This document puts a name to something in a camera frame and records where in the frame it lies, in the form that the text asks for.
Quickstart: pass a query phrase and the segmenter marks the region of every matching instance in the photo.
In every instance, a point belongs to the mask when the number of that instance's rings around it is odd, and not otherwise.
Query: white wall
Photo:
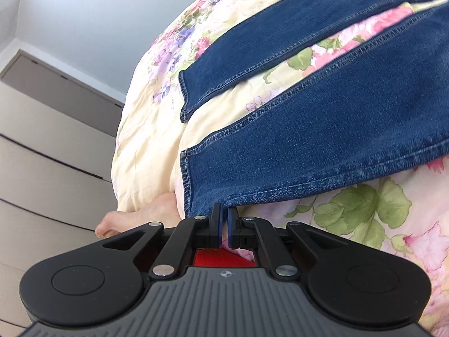
[[[0,51],[13,40],[20,0],[0,0]]]
[[[17,37],[126,93],[154,39],[194,0],[21,0]]]

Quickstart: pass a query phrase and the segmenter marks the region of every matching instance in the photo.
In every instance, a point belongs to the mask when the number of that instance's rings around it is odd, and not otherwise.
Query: stitching
[[[184,71],[179,71],[178,73],[178,81],[179,81],[179,87],[181,88],[182,96],[184,97],[184,105],[181,108],[181,122],[186,121],[186,114],[185,114],[185,107],[187,106],[187,102],[189,100],[189,96],[187,95],[187,88],[185,87],[184,83]]]
[[[285,190],[285,189],[295,189],[295,188],[306,187],[307,185],[319,184],[320,182],[337,179],[339,177],[344,177],[344,176],[351,175],[351,174],[356,174],[357,172],[360,172],[360,171],[372,170],[372,169],[375,169],[377,167],[385,166],[386,164],[389,164],[389,163],[398,162],[399,160],[405,160],[407,157],[412,157],[412,156],[416,156],[416,155],[420,155],[420,154],[424,155],[424,154],[426,154],[426,152],[429,152],[429,151],[434,150],[434,149],[438,149],[438,147],[443,147],[443,146],[445,146],[447,144],[449,144],[449,138],[443,139],[440,142],[437,142],[437,143],[435,143],[433,145],[427,146],[427,147],[425,147],[423,149],[419,149],[418,151],[411,151],[411,152],[409,152],[409,153],[407,153],[405,155],[402,155],[402,156],[399,156],[399,157],[395,157],[395,158],[391,158],[391,159],[389,159],[387,161],[379,162],[379,163],[376,163],[374,165],[369,165],[369,166],[363,167],[361,169],[347,171],[347,172],[341,172],[341,173],[339,173],[337,175],[327,176],[327,177],[324,177],[324,178],[320,178],[320,179],[316,179],[316,180],[312,180],[312,181],[308,181],[308,182],[303,182],[303,183],[300,183],[300,184],[297,184],[297,185],[289,185],[289,186],[285,186],[285,187],[278,187],[278,188],[271,189],[271,190],[258,191],[258,192],[254,192],[254,193],[251,193],[251,194],[248,194],[248,195],[238,196],[236,198],[233,198],[231,200],[226,201],[224,206],[226,206],[227,204],[230,204],[231,202],[235,202],[235,201],[237,201],[239,199],[245,199],[247,197],[249,198],[251,196],[255,196],[255,195],[259,195],[259,194],[263,194],[263,193],[271,193],[271,192],[275,192],[275,191],[278,192],[280,190]],[[369,181],[369,180],[372,180],[372,178],[371,177],[365,177],[365,178],[361,178],[361,179],[359,178],[358,182]],[[337,184],[335,188],[340,188],[340,187],[345,187],[345,186],[347,186],[347,185]]]
[[[187,149],[186,151],[188,152],[189,155],[197,154],[201,150],[203,150],[203,148],[211,145],[213,142],[219,140],[220,138],[226,137],[234,132],[239,131],[240,129],[242,129],[246,125],[248,125],[250,122],[253,122],[260,116],[275,109],[276,107],[281,105],[283,102],[289,100],[293,95],[299,94],[301,91],[313,86],[315,83],[317,83],[320,80],[324,79],[325,77],[329,76],[331,73],[338,71],[339,69],[343,68],[344,66],[354,62],[357,58],[364,55],[365,53],[390,41],[391,39],[395,38],[397,35],[401,34],[403,31],[406,31],[410,27],[414,26],[416,23],[418,23],[425,17],[432,15],[435,11],[436,11],[436,8],[433,8],[433,9],[429,9],[429,10],[420,12],[418,14],[412,15],[410,18],[402,21],[400,25],[389,28],[387,31],[384,31],[377,37],[367,41],[366,43],[360,45],[359,47],[355,48],[354,50],[349,51],[348,53],[338,57],[335,61],[329,63],[322,69],[314,72],[313,74],[311,74],[304,80],[302,80],[299,83],[297,83],[296,85],[292,86],[290,89],[281,93],[276,98],[273,98],[268,103],[264,104],[259,109],[253,111],[252,113],[248,114],[246,117],[240,119],[239,121],[235,122],[234,124],[231,124],[230,126],[224,128],[224,129],[216,131],[215,133],[211,134],[209,137],[206,137],[202,142],[200,142],[199,144],[197,144],[196,146],[194,146],[192,148]]]
[[[371,11],[377,9],[377,8],[383,7],[385,5],[388,5],[389,3],[393,3],[395,1],[397,1],[397,0],[382,0],[382,1],[378,2],[378,3],[376,3],[376,4],[373,4],[373,5],[369,6],[369,7],[367,7],[366,9],[364,9],[362,11],[359,11],[359,12],[356,12],[356,13],[354,13],[352,15],[349,15],[346,18],[343,18],[343,19],[339,20],[338,22],[336,22],[334,24],[331,24],[330,26],[327,26],[326,28],[321,29],[320,31],[307,36],[306,38],[303,38],[302,40],[299,40],[297,43],[292,44],[291,46],[282,49],[281,51],[279,51],[278,53],[275,53],[274,55],[270,56],[269,58],[266,58],[266,59],[262,60],[258,64],[254,65],[254,66],[252,66],[250,68],[247,68],[246,70],[244,70],[242,72],[239,72],[238,74],[228,78],[227,80],[225,80],[224,82],[218,84],[217,86],[209,89],[208,91],[206,91],[206,93],[203,94],[203,96],[201,96],[198,99],[197,104],[201,105],[201,101],[204,100],[205,98],[207,98],[208,96],[210,96],[212,93],[218,91],[219,89],[224,88],[225,86],[227,86],[228,84],[230,84],[233,81],[237,80],[238,78],[240,78],[242,76],[245,76],[246,74],[250,73],[251,71],[256,70],[259,67],[262,67],[263,65],[271,62],[272,60],[277,59],[277,58],[279,58],[279,57],[281,57],[281,56],[291,52],[292,50],[294,50],[298,46],[303,45],[304,43],[312,40],[313,38],[323,36],[324,34],[327,34],[330,30],[332,30],[334,28],[337,28],[337,27],[340,27],[344,23],[356,19],[358,16],[364,16],[367,13],[369,13],[369,12],[371,12]],[[183,109],[184,109],[184,116],[188,116],[192,111],[194,111],[196,109],[196,106],[194,105],[192,108],[190,108],[187,111],[185,110],[185,107],[183,107]]]
[[[191,180],[190,174],[187,170],[187,150],[184,150],[180,154],[180,166],[181,166],[181,176],[182,184],[184,188],[184,213],[185,217],[189,217],[190,202],[191,202]]]

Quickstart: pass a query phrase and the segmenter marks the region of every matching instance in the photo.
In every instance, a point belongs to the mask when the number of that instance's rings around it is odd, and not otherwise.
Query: bare foot
[[[95,229],[98,238],[107,238],[149,222],[161,222],[165,228],[176,227],[181,221],[174,193],[165,193],[147,207],[134,213],[111,211]]]

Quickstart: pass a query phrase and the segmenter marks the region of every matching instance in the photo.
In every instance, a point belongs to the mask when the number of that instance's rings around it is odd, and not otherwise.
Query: floral comforter
[[[178,72],[230,28],[277,1],[197,0],[152,44],[135,70],[118,129],[112,167],[118,210],[136,211],[174,191],[183,215],[182,150],[406,16],[448,0],[404,3],[372,16],[213,98],[181,123]],[[417,263],[433,289],[420,322],[435,336],[449,336],[449,156],[307,199],[242,207],[240,214],[266,218],[277,227],[300,220]]]

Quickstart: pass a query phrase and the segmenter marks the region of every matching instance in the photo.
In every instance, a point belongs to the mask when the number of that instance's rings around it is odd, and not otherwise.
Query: gray ribbed surface
[[[24,337],[425,337],[418,325],[361,331],[327,319],[301,288],[269,278],[262,269],[194,268],[175,281],[158,282],[128,315],[85,330],[35,324]]]

